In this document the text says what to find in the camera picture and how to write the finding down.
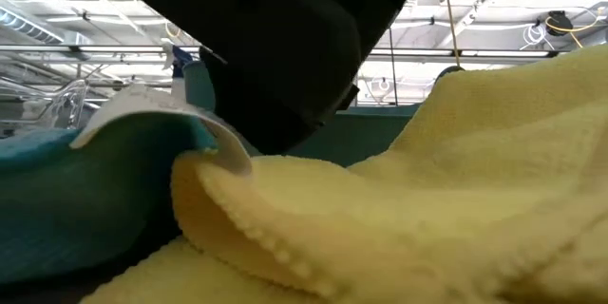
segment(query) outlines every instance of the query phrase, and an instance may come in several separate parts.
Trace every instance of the black plastic housing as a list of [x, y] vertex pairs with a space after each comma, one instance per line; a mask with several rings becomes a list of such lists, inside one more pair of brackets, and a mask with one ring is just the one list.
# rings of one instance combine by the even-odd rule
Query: black plastic housing
[[218, 115], [263, 153], [284, 152], [331, 117], [405, 2], [143, 1], [227, 61], [214, 86], [234, 92], [217, 96], [231, 108]]

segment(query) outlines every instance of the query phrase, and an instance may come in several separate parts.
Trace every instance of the fabric tag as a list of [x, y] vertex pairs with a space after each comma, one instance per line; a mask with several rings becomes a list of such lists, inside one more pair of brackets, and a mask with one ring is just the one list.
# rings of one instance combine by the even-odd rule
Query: fabric tag
[[85, 146], [106, 125], [133, 114], [163, 113], [198, 117], [218, 144], [217, 163], [235, 174], [248, 175], [252, 165], [238, 137], [228, 127], [210, 118], [203, 111], [169, 93], [145, 85], [132, 85], [116, 94], [91, 118], [83, 131], [70, 144], [77, 149]]

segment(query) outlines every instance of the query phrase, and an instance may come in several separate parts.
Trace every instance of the yellow towel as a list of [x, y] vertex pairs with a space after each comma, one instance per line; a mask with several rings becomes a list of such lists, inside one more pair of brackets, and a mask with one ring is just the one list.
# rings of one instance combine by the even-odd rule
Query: yellow towel
[[608, 303], [606, 57], [449, 75], [349, 169], [186, 153], [184, 237], [84, 303]]

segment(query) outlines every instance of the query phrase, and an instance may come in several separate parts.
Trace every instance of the metal pipe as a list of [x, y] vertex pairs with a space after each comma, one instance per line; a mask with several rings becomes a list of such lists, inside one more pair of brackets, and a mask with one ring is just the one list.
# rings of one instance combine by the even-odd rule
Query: metal pipe
[[[531, 64], [539, 61], [546, 60], [554, 57], [553, 55], [547, 56], [462, 56], [460, 58], [461, 63], [469, 64], [495, 64], [495, 65], [506, 65], [506, 66], [520, 66]], [[368, 57], [367, 61], [370, 62], [392, 62], [394, 58], [395, 62], [405, 63], [447, 63], [453, 64], [454, 57], [451, 56], [424, 56], [424, 55], [394, 55], [392, 57], [390, 53], [387, 54], [373, 54]]]
[[[198, 53], [200, 47], [198, 46], [179, 46], [182, 50], [188, 53]], [[13, 53], [52, 53], [52, 52], [74, 52], [77, 49], [79, 52], [86, 53], [100, 53], [100, 54], [138, 54], [138, 55], [164, 55], [164, 50], [161, 46], [40, 46], [40, 45], [0, 45], [0, 52], [13, 52]], [[390, 52], [389, 48], [375, 48], [371, 51], [371, 55], [383, 54], [386, 51]], [[519, 51], [519, 50], [493, 50], [493, 49], [461, 49], [461, 54], [466, 56], [472, 52], [478, 54], [484, 54], [485, 52], [492, 53], [493, 56], [504, 53], [505, 57], [509, 56], [536, 56], [542, 53], [549, 53], [552, 51]], [[449, 48], [395, 48], [394, 53], [402, 56], [445, 56], [452, 54], [452, 50]], [[76, 64], [76, 61], [65, 59], [64, 63]]]
[[[419, 104], [425, 100], [426, 97], [407, 97], [400, 98], [399, 105], [415, 105]], [[85, 99], [85, 104], [102, 104], [110, 101], [110, 99]], [[354, 106], [369, 106], [369, 105], [378, 105], [378, 103], [374, 100], [359, 100], [358, 96], [354, 98]]]
[[52, 67], [48, 67], [45, 66], [37, 61], [31, 61], [29, 58], [20, 56], [17, 53], [13, 53], [13, 52], [5, 52], [5, 51], [0, 51], [2, 52], [3, 55], [6, 55], [8, 57], [10, 57], [11, 59], [18, 61], [24, 65], [27, 65], [28, 67], [32, 68], [33, 70], [39, 72], [40, 74], [43, 74], [47, 77], [50, 77], [53, 80], [56, 79], [61, 79], [61, 80], [68, 80], [71, 81], [72, 78], [65, 75], [64, 73], [55, 70]]
[[153, 44], [158, 43], [155, 39], [153, 39], [150, 35], [148, 35], [142, 28], [140, 28], [140, 26], [138, 26], [131, 19], [129, 19], [129, 17], [127, 17], [126, 14], [124, 14], [115, 4], [113, 4], [109, 0], [99, 0], [99, 1], [103, 2], [104, 4], [106, 4], [110, 8], [112, 8], [119, 18], [123, 19], [130, 27], [132, 27], [141, 36], [147, 38]]
[[84, 65], [84, 66], [95, 66], [95, 65], [124, 65], [124, 66], [162, 66], [165, 63], [164, 58], [91, 58], [90, 60], [69, 60], [69, 59], [42, 59], [42, 58], [28, 58], [32, 62], [40, 62], [48, 65], [62, 65], [62, 64], [73, 64], [73, 65]]
[[[57, 86], [57, 87], [62, 87], [65, 85], [57, 85], [57, 84], [39, 84], [39, 83], [23, 83], [21, 84], [23, 86], [33, 86], [33, 87], [37, 87], [37, 86]], [[113, 85], [113, 84], [100, 84], [100, 83], [91, 83], [88, 84], [88, 87], [92, 87], [92, 88], [126, 88], [129, 86], [132, 86], [134, 84], [120, 84], [120, 85]], [[171, 84], [136, 84], [136, 85], [142, 85], [142, 86], [149, 86], [149, 87], [154, 87], [154, 88], [171, 88]]]
[[395, 69], [395, 53], [394, 46], [392, 44], [392, 28], [389, 28], [389, 38], [390, 38], [390, 66], [392, 68], [392, 90], [395, 95], [395, 105], [399, 105], [399, 96], [397, 95], [397, 71]]
[[[83, 15], [77, 14], [47, 14], [38, 15], [38, 17], [44, 19], [48, 23], [70, 23], [90, 20], [106, 24], [128, 25], [124, 20], [116, 19], [116, 15], [107, 14], [88, 14], [85, 18]], [[129, 19], [132, 20], [135, 25], [141, 27], [164, 25], [165, 23], [168, 23], [168, 21], [160, 15], [129, 15]]]

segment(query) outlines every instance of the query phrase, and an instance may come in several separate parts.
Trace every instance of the teal fabric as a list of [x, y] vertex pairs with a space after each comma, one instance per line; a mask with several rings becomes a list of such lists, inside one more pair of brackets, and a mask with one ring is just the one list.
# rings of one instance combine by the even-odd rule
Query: teal fabric
[[389, 148], [419, 105], [351, 107], [338, 112], [289, 155], [316, 158], [342, 166], [361, 162]]
[[94, 266], [125, 252], [147, 222], [170, 212], [176, 156], [216, 147], [199, 120], [137, 114], [85, 147], [79, 131], [0, 141], [0, 284]]
[[216, 93], [205, 63], [196, 61], [182, 68], [186, 102], [209, 111], [216, 109]]

